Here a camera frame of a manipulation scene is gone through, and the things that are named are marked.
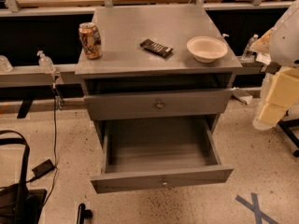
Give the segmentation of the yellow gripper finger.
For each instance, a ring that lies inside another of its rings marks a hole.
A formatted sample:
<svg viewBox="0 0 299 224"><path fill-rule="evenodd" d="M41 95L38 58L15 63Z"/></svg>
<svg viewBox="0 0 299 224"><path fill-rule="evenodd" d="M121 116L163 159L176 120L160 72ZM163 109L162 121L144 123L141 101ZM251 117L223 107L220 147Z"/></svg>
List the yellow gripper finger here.
<svg viewBox="0 0 299 224"><path fill-rule="evenodd" d="M273 104L266 104L258 116L258 121L264 125L274 127L284 117L286 109Z"/></svg>
<svg viewBox="0 0 299 224"><path fill-rule="evenodd" d="M277 72L266 102L288 109L299 100L299 70L285 68Z"/></svg>

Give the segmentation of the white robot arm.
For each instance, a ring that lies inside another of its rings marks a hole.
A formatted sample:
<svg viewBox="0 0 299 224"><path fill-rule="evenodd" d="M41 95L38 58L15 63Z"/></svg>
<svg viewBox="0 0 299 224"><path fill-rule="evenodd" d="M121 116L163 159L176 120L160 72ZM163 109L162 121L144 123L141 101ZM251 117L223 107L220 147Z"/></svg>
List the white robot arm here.
<svg viewBox="0 0 299 224"><path fill-rule="evenodd" d="M261 101L252 122L255 129L268 130L299 100L299 0L250 49L269 54L271 63L281 66L263 80Z"/></svg>

